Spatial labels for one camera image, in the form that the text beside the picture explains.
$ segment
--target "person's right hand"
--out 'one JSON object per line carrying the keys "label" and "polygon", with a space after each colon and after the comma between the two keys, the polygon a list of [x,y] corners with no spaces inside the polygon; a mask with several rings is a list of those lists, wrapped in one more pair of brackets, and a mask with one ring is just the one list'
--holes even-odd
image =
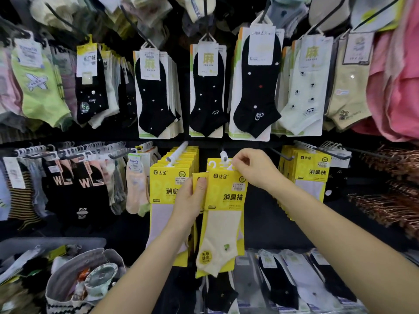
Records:
{"label": "person's right hand", "polygon": [[283,175],[262,150],[244,148],[233,158],[233,166],[250,184],[269,191]]}

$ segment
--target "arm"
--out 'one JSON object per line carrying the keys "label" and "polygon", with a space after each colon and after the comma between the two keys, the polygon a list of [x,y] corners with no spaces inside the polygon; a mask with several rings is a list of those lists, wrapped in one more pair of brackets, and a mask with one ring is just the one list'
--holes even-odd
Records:
{"label": "arm", "polygon": [[417,313],[419,268],[397,251],[286,179],[261,150],[233,165],[287,207],[297,225],[371,313]]}
{"label": "arm", "polygon": [[92,314],[149,314],[160,295],[182,243],[199,215],[207,181],[200,178],[192,195],[192,179],[176,196],[173,213],[162,233],[146,248]]}

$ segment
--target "person's left hand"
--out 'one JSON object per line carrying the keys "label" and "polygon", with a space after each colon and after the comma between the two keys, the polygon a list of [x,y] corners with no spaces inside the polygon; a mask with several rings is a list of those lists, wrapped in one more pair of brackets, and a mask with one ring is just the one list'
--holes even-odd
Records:
{"label": "person's left hand", "polygon": [[207,179],[202,177],[198,180],[195,192],[192,193],[192,178],[188,178],[176,195],[170,222],[178,227],[190,229],[199,215],[206,190]]}

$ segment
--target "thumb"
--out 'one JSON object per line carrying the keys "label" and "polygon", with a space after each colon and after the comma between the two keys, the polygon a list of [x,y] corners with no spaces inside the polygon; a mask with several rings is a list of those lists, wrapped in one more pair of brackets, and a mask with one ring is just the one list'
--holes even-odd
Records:
{"label": "thumb", "polygon": [[204,200],[206,191],[207,191],[207,179],[204,178],[204,177],[201,177],[200,179],[198,179],[195,191],[191,196],[193,202],[196,205],[201,205],[202,204],[202,201]]}
{"label": "thumb", "polygon": [[250,167],[239,159],[233,159],[233,166],[243,175],[249,171]]}

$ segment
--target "person's right arm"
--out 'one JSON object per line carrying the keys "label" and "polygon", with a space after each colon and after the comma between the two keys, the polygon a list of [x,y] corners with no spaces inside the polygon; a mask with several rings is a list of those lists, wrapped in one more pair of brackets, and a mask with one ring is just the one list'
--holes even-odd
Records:
{"label": "person's right arm", "polygon": [[416,265],[286,179],[262,150],[241,150],[233,165],[287,208],[370,313],[419,313]]}

